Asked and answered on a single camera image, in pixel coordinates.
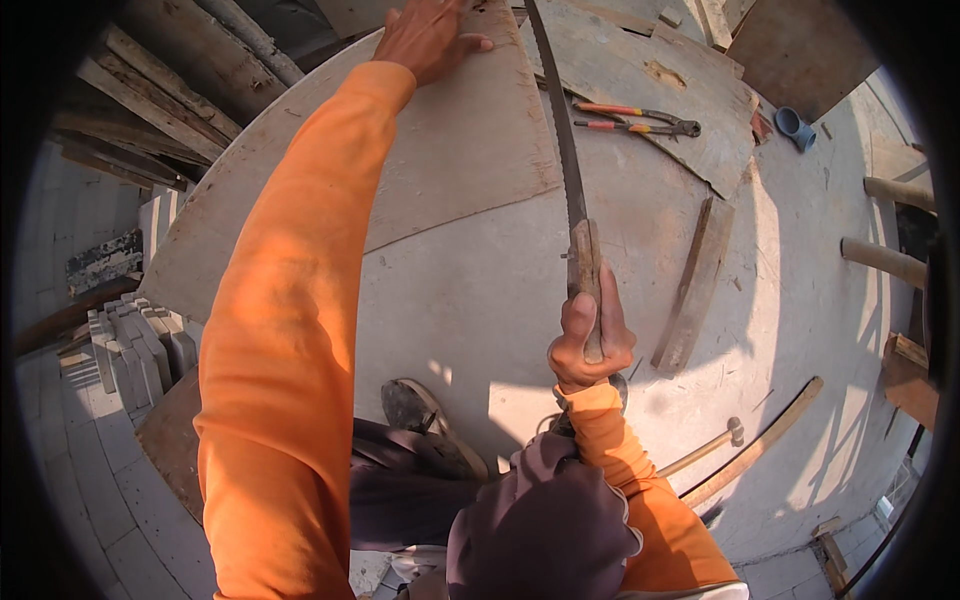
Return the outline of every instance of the pliers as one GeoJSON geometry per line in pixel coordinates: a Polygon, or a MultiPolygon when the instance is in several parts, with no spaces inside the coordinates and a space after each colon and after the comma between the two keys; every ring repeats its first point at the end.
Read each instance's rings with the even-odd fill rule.
{"type": "Polygon", "coordinates": [[[573,107],[578,110],[589,112],[600,112],[605,114],[631,114],[633,116],[650,117],[659,121],[665,121],[670,127],[657,127],[645,123],[616,123],[614,121],[574,121],[573,124],[579,127],[589,127],[598,130],[627,130],[636,133],[665,133],[677,140],[677,135],[689,135],[697,137],[700,135],[699,121],[685,121],[659,110],[648,110],[646,108],[619,107],[617,105],[598,105],[590,102],[575,102],[573,107]]]}

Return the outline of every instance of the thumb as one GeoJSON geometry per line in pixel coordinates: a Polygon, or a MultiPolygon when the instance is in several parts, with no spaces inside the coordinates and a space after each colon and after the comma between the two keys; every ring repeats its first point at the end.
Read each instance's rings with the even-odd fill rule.
{"type": "Polygon", "coordinates": [[[557,341],[557,350],[564,353],[583,354],[587,337],[593,330],[593,322],[597,314],[597,304],[593,296],[585,292],[577,294],[570,303],[564,322],[564,335],[557,341]]]}
{"type": "Polygon", "coordinates": [[[397,9],[389,9],[387,11],[387,18],[384,20],[384,26],[388,29],[391,25],[396,23],[400,19],[400,11],[397,9]]]}
{"type": "Polygon", "coordinates": [[[493,42],[483,34],[460,34],[460,46],[465,55],[477,52],[488,52],[493,49],[493,42]]]}

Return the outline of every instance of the wooden saw handle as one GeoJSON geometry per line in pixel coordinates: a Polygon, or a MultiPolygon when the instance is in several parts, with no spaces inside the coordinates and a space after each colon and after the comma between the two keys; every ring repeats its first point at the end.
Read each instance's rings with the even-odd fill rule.
{"type": "Polygon", "coordinates": [[[600,235],[593,219],[584,219],[571,231],[571,252],[567,254],[566,296],[573,299],[580,292],[587,292],[597,303],[593,330],[584,346],[584,360],[589,364],[603,362],[600,348],[600,235]]]}

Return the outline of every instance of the hand saw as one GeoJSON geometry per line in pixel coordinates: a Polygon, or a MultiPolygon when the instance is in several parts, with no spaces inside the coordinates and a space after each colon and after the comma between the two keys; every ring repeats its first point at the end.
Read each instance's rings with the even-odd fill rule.
{"type": "Polygon", "coordinates": [[[560,83],[550,40],[543,28],[537,4],[534,0],[524,0],[524,5],[530,26],[534,30],[534,38],[537,40],[537,49],[540,50],[546,91],[553,111],[557,140],[560,143],[560,163],[566,191],[566,218],[570,225],[570,249],[566,253],[566,295],[573,299],[580,292],[587,292],[596,300],[596,320],[593,322],[593,331],[587,338],[587,345],[584,346],[584,360],[596,364],[603,362],[603,350],[600,348],[600,236],[597,234],[596,222],[587,217],[587,200],[584,198],[584,182],[580,177],[577,148],[573,142],[573,128],[566,111],[564,87],[560,83]]]}

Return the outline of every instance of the foot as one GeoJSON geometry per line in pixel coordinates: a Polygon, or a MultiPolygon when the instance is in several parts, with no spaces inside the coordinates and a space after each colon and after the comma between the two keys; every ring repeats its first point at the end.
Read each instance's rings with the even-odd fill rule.
{"type": "MultiPolygon", "coordinates": [[[[617,393],[620,394],[620,401],[623,403],[623,408],[620,409],[620,415],[623,416],[623,414],[627,412],[627,399],[630,393],[627,387],[627,380],[623,378],[623,375],[615,372],[610,376],[610,384],[616,389],[617,393]]],[[[565,438],[572,438],[576,435],[576,432],[573,430],[573,424],[570,422],[570,416],[566,413],[565,409],[554,419],[549,431],[550,433],[555,433],[565,438]]]]}
{"type": "Polygon", "coordinates": [[[380,400],[391,427],[421,434],[437,452],[457,463],[466,478],[487,481],[487,464],[450,428],[440,402],[429,390],[413,379],[393,379],[380,388],[380,400]]]}

